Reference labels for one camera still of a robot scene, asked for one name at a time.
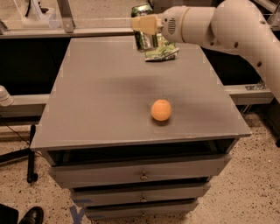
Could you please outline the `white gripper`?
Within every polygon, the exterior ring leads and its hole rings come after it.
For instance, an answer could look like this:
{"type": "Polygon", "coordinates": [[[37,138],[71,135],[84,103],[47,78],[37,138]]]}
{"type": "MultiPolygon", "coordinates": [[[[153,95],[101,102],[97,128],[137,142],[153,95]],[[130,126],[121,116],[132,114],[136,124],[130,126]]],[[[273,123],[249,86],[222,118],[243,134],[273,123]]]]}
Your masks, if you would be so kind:
{"type": "Polygon", "coordinates": [[[162,20],[156,14],[133,17],[130,21],[131,29],[148,35],[155,35],[162,29],[161,33],[165,39],[183,43],[182,28],[186,12],[187,8],[185,6],[174,6],[161,15],[162,20]]]}

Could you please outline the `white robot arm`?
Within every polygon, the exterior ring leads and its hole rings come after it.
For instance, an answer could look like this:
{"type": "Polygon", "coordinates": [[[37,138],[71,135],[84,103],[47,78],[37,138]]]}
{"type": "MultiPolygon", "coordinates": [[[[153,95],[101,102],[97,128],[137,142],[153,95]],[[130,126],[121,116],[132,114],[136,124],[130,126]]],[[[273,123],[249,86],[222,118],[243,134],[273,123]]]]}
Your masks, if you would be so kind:
{"type": "Polygon", "coordinates": [[[130,22],[136,32],[161,33],[170,42],[241,56],[280,101],[280,42],[249,0],[224,0],[216,7],[174,6],[130,22]]]}

